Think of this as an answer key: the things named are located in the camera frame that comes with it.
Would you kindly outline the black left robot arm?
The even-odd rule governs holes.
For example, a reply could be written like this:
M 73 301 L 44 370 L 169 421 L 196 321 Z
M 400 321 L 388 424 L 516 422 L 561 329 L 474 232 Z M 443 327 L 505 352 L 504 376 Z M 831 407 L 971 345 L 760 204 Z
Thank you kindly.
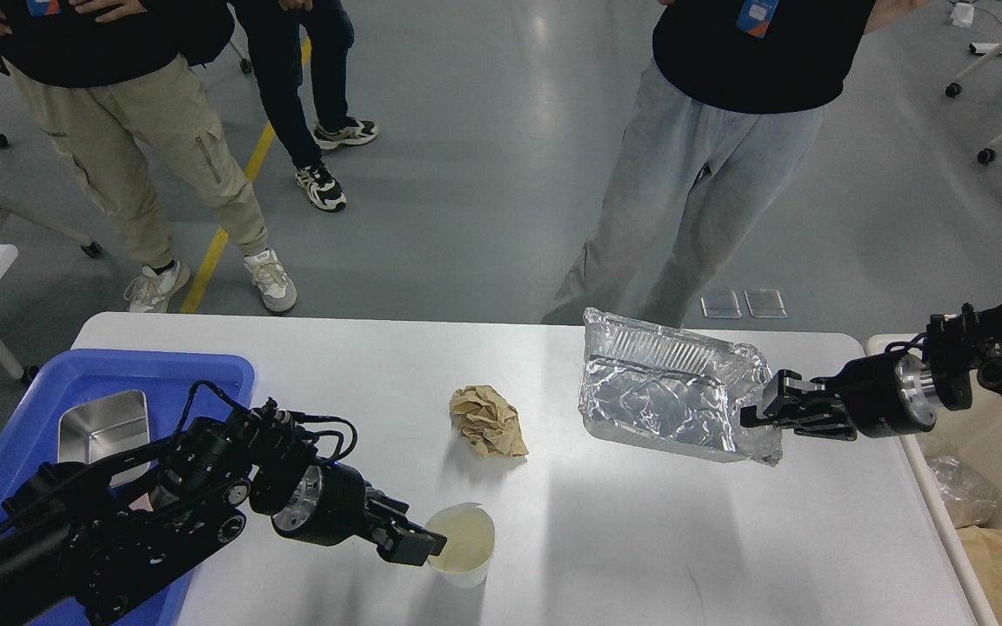
M 279 536 L 335 546 L 358 537 L 395 565 L 421 566 L 448 539 L 344 459 L 357 428 L 268 399 L 230 402 L 225 420 L 180 417 L 175 431 L 96 463 L 40 464 L 3 502 L 0 625 L 68 598 L 110 625 L 234 542 L 243 506 Z

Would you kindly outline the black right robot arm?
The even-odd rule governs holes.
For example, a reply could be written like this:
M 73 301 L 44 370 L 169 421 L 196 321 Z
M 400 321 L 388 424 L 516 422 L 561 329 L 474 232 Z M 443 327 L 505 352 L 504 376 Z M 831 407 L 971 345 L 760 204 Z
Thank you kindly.
M 840 441 L 926 433 L 939 409 L 971 408 L 973 382 L 1002 396 L 1002 304 L 932 316 L 918 336 L 847 362 L 835 376 L 804 380 L 780 370 L 739 422 Z

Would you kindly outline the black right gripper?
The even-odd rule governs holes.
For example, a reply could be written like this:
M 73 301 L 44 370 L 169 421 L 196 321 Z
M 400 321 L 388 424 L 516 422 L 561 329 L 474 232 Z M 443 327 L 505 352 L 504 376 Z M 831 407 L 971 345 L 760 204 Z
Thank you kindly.
M 828 412 L 835 400 L 840 415 Z M 910 352 L 891 351 L 852 360 L 823 382 L 779 370 L 765 385 L 762 409 L 740 409 L 739 420 L 745 428 L 855 441 L 858 433 L 888 437 L 929 432 L 938 407 L 929 368 Z

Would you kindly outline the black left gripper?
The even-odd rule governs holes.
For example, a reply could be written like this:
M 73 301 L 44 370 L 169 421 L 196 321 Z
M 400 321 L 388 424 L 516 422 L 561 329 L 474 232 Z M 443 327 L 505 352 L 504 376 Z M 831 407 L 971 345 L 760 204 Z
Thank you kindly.
M 414 523 L 407 511 L 409 504 L 374 488 L 357 469 L 331 463 L 309 467 L 271 523 L 296 542 L 335 546 L 359 537 L 375 543 L 387 563 L 420 567 L 442 554 L 448 537 Z

